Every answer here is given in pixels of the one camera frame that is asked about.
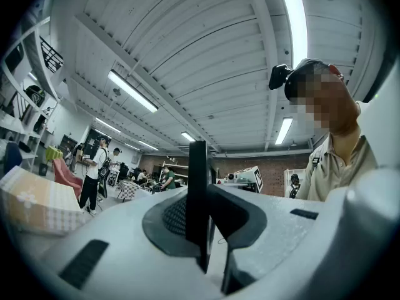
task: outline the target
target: red chair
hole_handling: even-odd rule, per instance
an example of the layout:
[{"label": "red chair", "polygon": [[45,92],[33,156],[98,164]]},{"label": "red chair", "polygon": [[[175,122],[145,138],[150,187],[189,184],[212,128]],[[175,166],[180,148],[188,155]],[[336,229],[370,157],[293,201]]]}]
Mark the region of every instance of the red chair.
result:
[{"label": "red chair", "polygon": [[76,199],[78,199],[78,197],[81,195],[83,180],[72,174],[63,158],[54,159],[52,161],[52,166],[56,176],[55,181],[57,183],[72,187],[74,189]]}]

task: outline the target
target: ceiling light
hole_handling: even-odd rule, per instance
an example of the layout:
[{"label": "ceiling light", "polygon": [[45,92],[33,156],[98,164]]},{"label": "ceiling light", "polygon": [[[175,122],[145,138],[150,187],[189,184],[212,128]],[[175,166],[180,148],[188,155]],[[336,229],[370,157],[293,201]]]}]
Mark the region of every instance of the ceiling light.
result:
[{"label": "ceiling light", "polygon": [[189,140],[191,143],[193,142],[193,141],[196,141],[195,139],[193,139],[193,137],[190,135],[190,134],[188,134],[187,132],[182,132],[181,133],[187,140]]},{"label": "ceiling light", "polygon": [[138,151],[140,151],[140,149],[138,149],[138,148],[136,148],[136,147],[134,147],[134,146],[131,146],[130,144],[128,144],[128,143],[126,143],[125,145],[127,145],[128,147],[131,147],[131,148],[133,148],[133,149],[135,149],[135,150],[138,150]]},{"label": "ceiling light", "polygon": [[108,123],[105,123],[104,121],[100,120],[98,117],[96,118],[96,120],[99,121],[100,123],[103,123],[105,126],[111,128],[112,130],[115,130],[115,131],[117,131],[118,133],[120,133],[120,130],[118,130],[118,129],[112,127],[112,126],[110,126]]},{"label": "ceiling light", "polygon": [[293,122],[293,118],[292,117],[287,117],[285,119],[283,119],[282,122],[282,127],[281,130],[277,136],[276,142],[275,144],[282,144],[282,142],[284,141],[286,135],[288,134],[289,128],[291,126]]},{"label": "ceiling light", "polygon": [[135,90],[131,84],[129,84],[122,76],[120,76],[116,71],[111,70],[108,73],[108,79],[119,86],[123,91],[128,93],[137,102],[142,104],[144,107],[149,109],[152,113],[155,113],[158,108],[151,103],[145,96],[143,96],[139,91]]},{"label": "ceiling light", "polygon": [[32,79],[34,79],[35,81],[37,81],[38,79],[36,79],[36,77],[33,75],[33,74],[31,74],[31,73],[28,73],[28,75],[29,75],[29,77],[31,77]]},{"label": "ceiling light", "polygon": [[157,150],[157,151],[158,151],[158,149],[157,149],[156,147],[152,147],[152,146],[150,146],[150,144],[144,143],[144,142],[141,141],[141,140],[139,140],[139,142],[140,142],[141,144],[144,144],[145,146],[151,148],[151,149],[154,149],[154,150]]},{"label": "ceiling light", "polygon": [[292,36],[293,69],[308,56],[306,13],[303,0],[284,0]]},{"label": "ceiling light", "polygon": [[104,132],[101,132],[100,130],[98,130],[98,129],[95,129],[98,133],[101,133],[101,134],[103,134],[103,135],[105,135],[106,137],[109,137],[110,139],[112,139],[112,137],[110,137],[110,136],[108,136],[107,134],[105,134]]}]

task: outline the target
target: ceiling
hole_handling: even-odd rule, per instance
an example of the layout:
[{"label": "ceiling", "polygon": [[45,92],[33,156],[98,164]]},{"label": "ceiling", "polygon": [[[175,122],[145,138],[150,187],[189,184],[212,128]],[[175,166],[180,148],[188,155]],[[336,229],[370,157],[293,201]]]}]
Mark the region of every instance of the ceiling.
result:
[{"label": "ceiling", "polygon": [[[365,2],[303,3],[308,56],[335,64],[350,93],[363,100],[372,83],[360,81],[376,39],[363,33],[373,21]],[[49,40],[64,58],[72,101],[144,152],[153,151],[139,140],[159,152],[187,154],[183,131],[205,139],[215,153],[260,155],[312,150],[325,133],[289,105],[282,88],[276,94],[268,89],[273,62],[291,65],[283,0],[52,0],[50,13]],[[112,69],[158,111],[122,90],[116,97]],[[275,146],[286,117],[294,122]]]}]

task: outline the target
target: cap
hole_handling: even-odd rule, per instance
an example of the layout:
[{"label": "cap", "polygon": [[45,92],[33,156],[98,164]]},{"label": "cap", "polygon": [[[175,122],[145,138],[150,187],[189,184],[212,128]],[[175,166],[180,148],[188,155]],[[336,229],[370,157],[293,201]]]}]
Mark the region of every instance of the cap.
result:
[{"label": "cap", "polygon": [[285,96],[287,100],[298,97],[297,82],[299,78],[301,78],[303,74],[314,74],[314,66],[316,64],[322,64],[328,68],[328,64],[322,60],[305,58],[300,61],[295,70],[287,77],[285,83]]}]

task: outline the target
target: brick wall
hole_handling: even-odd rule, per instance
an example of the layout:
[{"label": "brick wall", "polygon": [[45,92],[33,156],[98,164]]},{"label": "brick wall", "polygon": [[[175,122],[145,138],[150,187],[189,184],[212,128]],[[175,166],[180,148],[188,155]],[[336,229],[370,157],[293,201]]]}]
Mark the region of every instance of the brick wall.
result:
[{"label": "brick wall", "polygon": [[[254,157],[254,158],[214,158],[212,166],[216,170],[219,168],[219,177],[223,178],[228,173],[233,173],[240,169],[258,166],[264,186],[261,193],[272,196],[284,196],[284,176],[286,169],[302,169],[307,166],[309,154],[296,154],[292,156],[279,157]],[[176,158],[178,164],[187,166],[188,159],[185,157]],[[154,165],[162,165],[167,161],[166,156],[145,156],[143,155],[139,168],[153,171]]]}]

